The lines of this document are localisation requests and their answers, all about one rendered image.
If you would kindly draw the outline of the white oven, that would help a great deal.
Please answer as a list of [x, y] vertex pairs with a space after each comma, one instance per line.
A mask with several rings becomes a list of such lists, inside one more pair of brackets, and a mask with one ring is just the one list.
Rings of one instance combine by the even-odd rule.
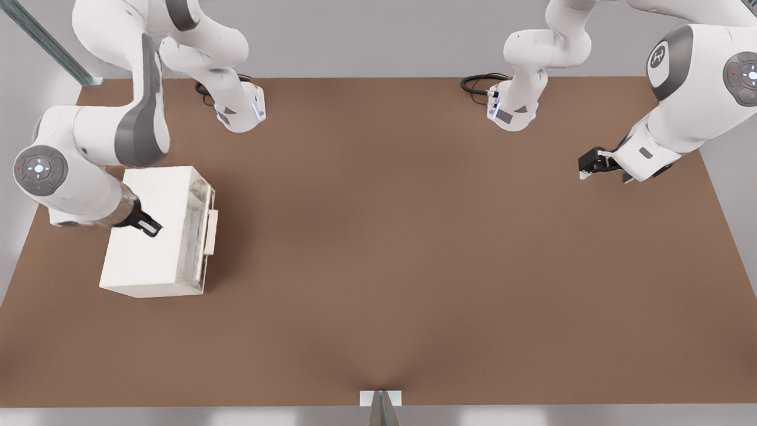
[[200, 295], [215, 249], [215, 190], [192, 166], [131, 168], [122, 179], [154, 224], [113, 228], [99, 286], [133, 298]]

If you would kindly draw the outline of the silver frame post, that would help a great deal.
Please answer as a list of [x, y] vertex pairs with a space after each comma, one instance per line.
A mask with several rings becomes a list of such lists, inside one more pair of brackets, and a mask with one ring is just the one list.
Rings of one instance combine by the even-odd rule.
[[16, 22], [52, 59], [83, 87], [102, 86], [104, 78], [95, 78], [60, 45], [59, 41], [17, 0], [0, 0], [0, 9]]
[[360, 391], [360, 406], [370, 407], [367, 426], [400, 426], [395, 407], [401, 405], [400, 390]]

